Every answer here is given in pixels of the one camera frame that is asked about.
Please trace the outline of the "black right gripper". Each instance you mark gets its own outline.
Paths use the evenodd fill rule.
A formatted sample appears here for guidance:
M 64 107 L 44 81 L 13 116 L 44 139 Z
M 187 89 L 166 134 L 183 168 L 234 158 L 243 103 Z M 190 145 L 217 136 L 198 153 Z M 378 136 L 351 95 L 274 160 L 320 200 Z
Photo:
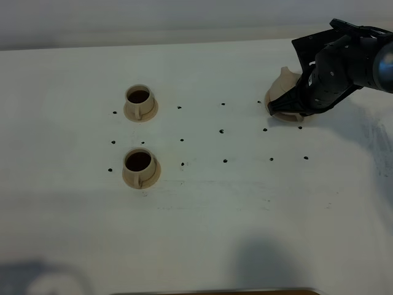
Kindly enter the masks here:
M 267 91 L 269 115 L 326 112 L 362 88 L 392 92 L 392 32 L 336 18 L 330 26 L 292 41 L 303 72 L 290 90 Z

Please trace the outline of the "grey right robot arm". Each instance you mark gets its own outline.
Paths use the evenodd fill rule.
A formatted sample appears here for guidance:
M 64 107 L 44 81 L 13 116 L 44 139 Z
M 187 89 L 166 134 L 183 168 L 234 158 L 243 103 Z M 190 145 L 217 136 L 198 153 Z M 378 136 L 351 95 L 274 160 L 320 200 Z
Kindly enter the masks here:
M 392 92 L 392 32 L 336 18 L 330 26 L 292 41 L 302 73 L 281 69 L 265 96 L 271 116 L 301 122 L 362 88 Z

